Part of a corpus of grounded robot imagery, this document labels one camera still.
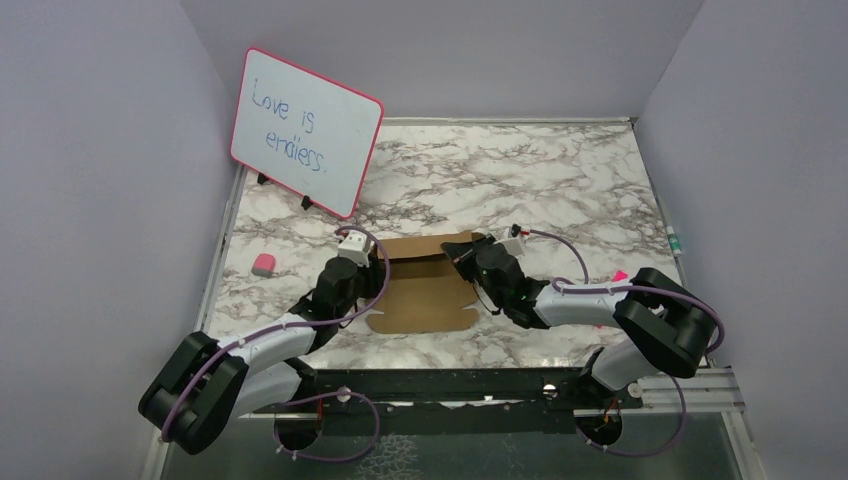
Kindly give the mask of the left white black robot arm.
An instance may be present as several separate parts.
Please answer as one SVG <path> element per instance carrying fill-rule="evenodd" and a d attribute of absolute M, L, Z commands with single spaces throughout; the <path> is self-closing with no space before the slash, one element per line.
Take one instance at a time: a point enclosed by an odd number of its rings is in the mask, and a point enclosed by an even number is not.
<path fill-rule="evenodd" d="M 315 386 L 302 357 L 359 316 L 359 300 L 379 298 L 386 286 L 375 251 L 357 260 L 338 254 L 325 263 L 315 287 L 271 324 L 229 339 L 187 335 L 142 394 L 139 414 L 164 441 L 195 455 L 232 418 L 276 402 L 306 408 Z"/>

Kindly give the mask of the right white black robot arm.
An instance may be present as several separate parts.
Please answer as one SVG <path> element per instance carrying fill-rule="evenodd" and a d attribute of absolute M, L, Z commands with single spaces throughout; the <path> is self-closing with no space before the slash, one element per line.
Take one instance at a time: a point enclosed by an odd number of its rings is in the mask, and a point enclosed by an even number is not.
<path fill-rule="evenodd" d="M 598 350 L 577 380 L 579 398 L 600 407 L 636 380 L 661 372 L 695 375 L 703 357 L 721 345 L 725 330 L 716 311 L 661 271 L 643 267 L 633 277 L 582 285 L 562 277 L 526 275 L 520 235 L 490 235 L 441 245 L 467 282 L 482 288 L 496 311 L 524 329 L 566 325 L 617 327 L 625 339 Z"/>

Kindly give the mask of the brown cardboard box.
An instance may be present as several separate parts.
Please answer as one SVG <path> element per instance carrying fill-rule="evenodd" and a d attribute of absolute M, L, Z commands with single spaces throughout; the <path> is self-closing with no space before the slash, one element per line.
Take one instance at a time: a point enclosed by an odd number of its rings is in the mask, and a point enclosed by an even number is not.
<path fill-rule="evenodd" d="M 475 239 L 459 233 L 384 239 L 388 288 L 366 318 L 378 334 L 422 334 L 467 330 L 479 319 L 473 286 L 456 271 L 441 245 Z"/>

